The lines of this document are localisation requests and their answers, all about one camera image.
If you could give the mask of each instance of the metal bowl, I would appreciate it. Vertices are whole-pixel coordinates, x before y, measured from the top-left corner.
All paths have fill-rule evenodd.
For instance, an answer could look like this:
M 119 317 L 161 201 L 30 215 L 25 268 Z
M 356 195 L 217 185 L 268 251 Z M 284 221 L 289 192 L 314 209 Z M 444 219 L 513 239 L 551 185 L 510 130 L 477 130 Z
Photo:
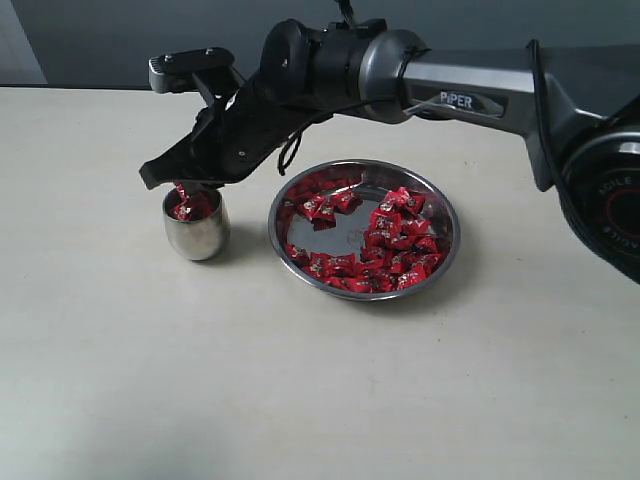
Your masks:
M 347 178 L 352 189 L 362 198 L 363 203 L 351 215 L 336 215 L 335 228 L 314 231 L 311 223 L 299 215 L 294 215 L 290 222 L 278 219 L 280 209 L 284 206 L 289 191 L 307 177 L 322 181 L 333 181 Z M 422 210 L 422 217 L 429 219 L 432 231 L 438 239 L 438 246 L 445 255 L 437 269 L 423 282 L 404 290 L 389 293 L 354 293 L 325 285 L 302 271 L 285 252 L 284 245 L 292 243 L 308 252 L 328 253 L 330 255 L 360 254 L 364 244 L 364 233 L 369 228 L 371 212 L 384 199 L 387 192 L 406 187 L 427 200 Z M 460 224 L 451 203 L 428 180 L 405 168 L 375 160 L 341 160 L 324 163 L 302 172 L 278 193 L 269 213 L 269 236 L 271 244 L 285 266 L 298 278 L 304 280 L 323 292 L 347 300 L 376 301 L 412 295 L 436 282 L 449 269 L 460 245 Z

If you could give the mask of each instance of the white table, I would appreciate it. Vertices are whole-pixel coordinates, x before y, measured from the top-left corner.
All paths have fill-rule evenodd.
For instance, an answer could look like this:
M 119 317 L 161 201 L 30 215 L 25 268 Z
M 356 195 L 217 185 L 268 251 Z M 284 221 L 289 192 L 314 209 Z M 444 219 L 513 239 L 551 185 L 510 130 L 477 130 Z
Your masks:
M 574 238 L 520 139 L 418 120 L 308 132 L 291 175 L 392 161 L 461 217 L 439 284 L 363 305 L 272 252 L 275 159 L 224 189 L 222 261 L 171 250 L 168 187 L 137 170 L 200 107 L 0 89 L 0 478 L 638 478 L 638 286 Z

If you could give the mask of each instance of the metal cup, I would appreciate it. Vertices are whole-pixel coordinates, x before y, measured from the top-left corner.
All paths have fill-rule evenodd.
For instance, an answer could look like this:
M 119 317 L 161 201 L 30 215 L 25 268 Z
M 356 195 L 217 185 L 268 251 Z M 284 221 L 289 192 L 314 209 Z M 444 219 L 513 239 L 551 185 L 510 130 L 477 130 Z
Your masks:
M 218 255 L 229 242 L 231 226 L 222 195 L 218 190 L 207 192 L 211 198 L 212 213 L 195 221 L 176 220 L 171 210 L 182 201 L 178 192 L 171 190 L 162 203 L 164 227 L 169 243 L 184 258 L 207 260 Z

